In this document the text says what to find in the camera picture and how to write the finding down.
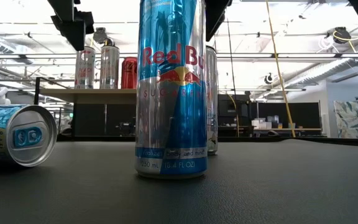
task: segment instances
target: silver can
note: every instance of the silver can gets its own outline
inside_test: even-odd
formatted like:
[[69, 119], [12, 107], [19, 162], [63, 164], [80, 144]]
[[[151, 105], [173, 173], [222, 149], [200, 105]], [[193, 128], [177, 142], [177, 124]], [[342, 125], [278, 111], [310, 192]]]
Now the silver can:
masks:
[[204, 1], [141, 0], [140, 11], [135, 169], [158, 179], [201, 176], [208, 168]]
[[56, 138], [56, 122], [45, 108], [0, 105], [0, 162], [39, 165], [52, 153]]
[[216, 64], [215, 49], [206, 46], [208, 155], [215, 155], [218, 150], [218, 70]]
[[115, 46], [104, 46], [101, 51], [100, 89], [117, 89], [119, 49]]
[[85, 46], [84, 50], [77, 52], [75, 62], [75, 88], [93, 89], [94, 83], [95, 51]]

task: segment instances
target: energy drink can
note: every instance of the energy drink can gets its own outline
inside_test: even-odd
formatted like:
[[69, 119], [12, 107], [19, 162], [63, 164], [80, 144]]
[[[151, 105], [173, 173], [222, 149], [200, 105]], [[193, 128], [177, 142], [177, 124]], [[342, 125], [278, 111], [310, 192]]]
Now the energy drink can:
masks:
[[218, 70], [215, 49], [206, 46], [205, 57], [208, 155], [215, 155], [218, 150]]
[[122, 62], [121, 88], [135, 89], [137, 84], [137, 58], [126, 57]]
[[84, 50], [77, 52], [74, 88], [93, 89], [94, 60], [95, 51], [92, 47], [85, 46]]
[[56, 122], [45, 108], [0, 105], [0, 161], [32, 167], [52, 153]]
[[115, 46], [104, 46], [101, 51], [100, 89], [117, 89], [119, 49]]
[[207, 169], [205, 5], [141, 0], [135, 168], [160, 179]]

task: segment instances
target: red can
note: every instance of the red can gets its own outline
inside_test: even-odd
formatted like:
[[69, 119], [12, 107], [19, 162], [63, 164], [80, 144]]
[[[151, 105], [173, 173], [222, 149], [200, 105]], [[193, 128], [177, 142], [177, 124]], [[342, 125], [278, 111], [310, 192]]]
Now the red can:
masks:
[[122, 62], [121, 88], [135, 89], [137, 84], [137, 58], [126, 57]]

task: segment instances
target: can top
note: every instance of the can top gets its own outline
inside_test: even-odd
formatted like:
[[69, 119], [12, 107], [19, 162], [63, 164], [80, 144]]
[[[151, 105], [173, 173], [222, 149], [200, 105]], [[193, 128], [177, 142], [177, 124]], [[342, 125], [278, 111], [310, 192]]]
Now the can top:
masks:
[[41, 106], [25, 106], [14, 113], [6, 126], [6, 144], [20, 165], [41, 164], [52, 153], [57, 138], [53, 116]]
[[119, 50], [119, 47], [117, 47], [117, 46], [105, 45], [105, 46], [102, 47], [102, 49], [106, 49], [106, 48], [116, 48], [116, 49]]
[[208, 45], [206, 47], [216, 52], [215, 48], [208, 46]]
[[137, 57], [126, 57], [124, 60], [137, 60]]
[[93, 47], [90, 47], [90, 46], [84, 46], [84, 49], [85, 49], [85, 48], [90, 48], [90, 49], [94, 50], [94, 48], [93, 48]]

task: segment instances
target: can lying on its side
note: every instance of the can lying on its side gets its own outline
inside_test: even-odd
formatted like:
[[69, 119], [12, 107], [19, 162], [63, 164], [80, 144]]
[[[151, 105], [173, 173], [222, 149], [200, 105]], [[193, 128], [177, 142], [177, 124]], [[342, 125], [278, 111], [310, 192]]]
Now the can lying on its side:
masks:
[[0, 105], [0, 161], [39, 165], [52, 153], [56, 138], [56, 122], [45, 108]]

